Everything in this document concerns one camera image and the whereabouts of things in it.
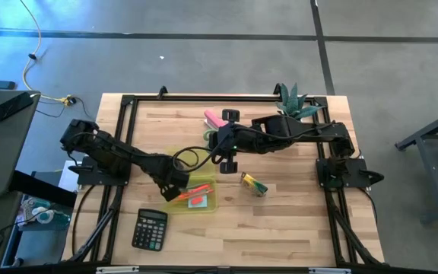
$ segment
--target white cable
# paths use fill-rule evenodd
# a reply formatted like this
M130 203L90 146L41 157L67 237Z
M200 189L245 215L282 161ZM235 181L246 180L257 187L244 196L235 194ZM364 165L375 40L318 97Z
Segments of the white cable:
M37 20L35 19L35 17L34 17L33 14L31 13L30 9L24 4L23 0L20 0L20 2L21 2L21 4L23 4L24 8L27 9L27 11L28 11L28 13L30 14L30 16L33 18L33 22L35 22L36 29L38 30L38 46L36 46L36 49L31 53L32 55L35 56L35 55L37 54L37 52L38 52L38 49L40 49L40 45L42 44L42 32L41 32L41 30L40 30L40 26L38 25ZM28 56L28 62L27 62L27 64L24 66L24 68L23 68L23 74L22 74L22 76L21 76L21 77L23 78L23 83L24 83L24 85L26 85L26 86L27 86L27 89L30 90L30 91L32 91L33 89L32 89L32 88L29 86L29 84L27 83L27 72L28 72L28 65L30 64L31 60L32 60L32 59Z

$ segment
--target calculator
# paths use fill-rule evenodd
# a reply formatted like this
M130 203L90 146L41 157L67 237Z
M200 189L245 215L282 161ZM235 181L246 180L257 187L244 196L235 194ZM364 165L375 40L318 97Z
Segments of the calculator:
M139 209L132 246L160 251L165 240L168 215L153 209Z

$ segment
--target wooden table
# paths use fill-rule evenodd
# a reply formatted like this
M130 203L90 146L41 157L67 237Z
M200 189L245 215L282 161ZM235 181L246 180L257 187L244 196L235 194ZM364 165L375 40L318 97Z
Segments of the wooden table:
M121 97L122 94L103 94L97 114L97 123L102 130L114 133ZM327 99L331 119L346 125L357 148L348 99L344 96L327 96ZM224 108L239 110L240 123L248 126L251 119L273 115L277 111L273 103L140 102L132 145L144 151L162 153L173 146L205 145L202 138L206 130L204 110L212 110L221 116ZM123 141L128 128L129 109L123 126ZM131 245L138 209L161 209L164 204L151 178L134 166L122 198L112 263L334 266L325 197L317 185L314 164L317 158L316 145L313 143L296 143L283 151L266 155L238 154L236 161L239 171L245 171L264 183L268 187L267 195L263 198L252 196L239 185L240 172L219 174L217 168L217 211L171 215L161 252L139 250ZM79 192L75 210L85 190L83 188ZM96 186L84 201L76 230L77 248L96 225L102 192L103 187ZM372 255L383 261L370 201L357 189L346 189L345 192L352 228ZM62 259L71 256L73 221ZM339 237L344 258L347 259L344 234L340 233ZM107 231L104 231L101 256L106 239Z

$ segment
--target clear plastic container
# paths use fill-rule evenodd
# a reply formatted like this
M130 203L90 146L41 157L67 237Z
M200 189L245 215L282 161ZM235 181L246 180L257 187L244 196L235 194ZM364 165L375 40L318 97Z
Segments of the clear plastic container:
M170 155L174 155L178 149L168 150ZM206 151L195 150L198 155L198 162L202 162L207 156ZM194 164L197 161L197 157L190 151L183 152L180 157L186 163ZM207 206L205 207L189 207L189 200L173 199L167 202L162 210L170 214L192 214L192 213L210 213L217 209L217 186L215 180L215 166L211 160L205 163L201 168L190 173L189 183L187 188L193 188L194 186L201 186L203 184L209 184L212 188L211 193L207 193Z

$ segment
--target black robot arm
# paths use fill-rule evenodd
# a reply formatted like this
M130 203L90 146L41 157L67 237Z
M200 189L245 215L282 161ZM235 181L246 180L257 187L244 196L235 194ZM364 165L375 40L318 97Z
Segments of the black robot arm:
M254 119L246 127L235 123L239 117L237 110L223 110L223 119L228 124L209 139L212 161L221 164L222 174L237 172L238 163L233 160L237 152L264 154L288 148L295 142L328 142L330 157L318 159L316 164L321 186L366 187L383 179L383 175L368 171L363 159L350 158L355 150L343 123L301 123L289 116L273 115Z
M173 166L172 156L146 153L127 145L109 133L100 131L94 122L73 119L60 142L68 154L78 151L89 155L106 175L123 177L129 172L129 163L138 165L153 178L166 201L177 197L180 189L186 188L189 182L189 175ZM74 170L82 168L85 167L74 167Z

